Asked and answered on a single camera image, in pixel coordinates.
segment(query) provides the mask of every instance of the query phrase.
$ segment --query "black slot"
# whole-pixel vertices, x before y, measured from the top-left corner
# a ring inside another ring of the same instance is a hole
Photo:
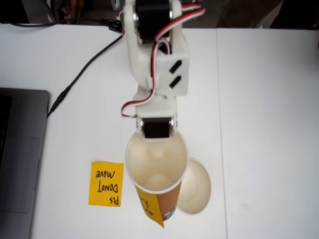
[[[177,83],[181,80],[181,76],[177,76],[169,85],[172,89],[177,85]]]
[[[176,63],[171,67],[171,69],[169,70],[169,72],[171,72],[172,74],[175,73],[175,71],[181,66],[181,60],[176,61]]]

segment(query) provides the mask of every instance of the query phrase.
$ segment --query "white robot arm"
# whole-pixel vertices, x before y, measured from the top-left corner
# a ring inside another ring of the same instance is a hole
[[[131,73],[139,84],[133,101],[145,138],[166,138],[176,129],[176,96],[188,88],[189,53],[181,23],[200,16],[199,4],[179,0],[126,0],[125,36]]]

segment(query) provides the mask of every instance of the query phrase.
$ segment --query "paper cup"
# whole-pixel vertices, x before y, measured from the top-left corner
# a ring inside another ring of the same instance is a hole
[[[125,161],[135,186],[156,195],[162,220],[170,218],[176,209],[187,164],[186,145],[180,133],[156,140],[135,133],[128,144]]]

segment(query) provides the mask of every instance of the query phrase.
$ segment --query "gray laptop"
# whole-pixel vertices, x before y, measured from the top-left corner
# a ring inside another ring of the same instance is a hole
[[[0,88],[0,239],[30,235],[49,93]]]

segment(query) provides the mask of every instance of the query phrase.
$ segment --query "yellow sticky note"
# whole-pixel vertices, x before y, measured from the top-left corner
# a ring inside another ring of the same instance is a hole
[[[146,193],[138,187],[136,187],[136,190],[138,192],[140,202],[145,214],[154,222],[160,224],[164,228],[163,219],[160,214],[158,198],[156,197],[156,195]]]
[[[120,207],[123,163],[92,163],[89,205]]]

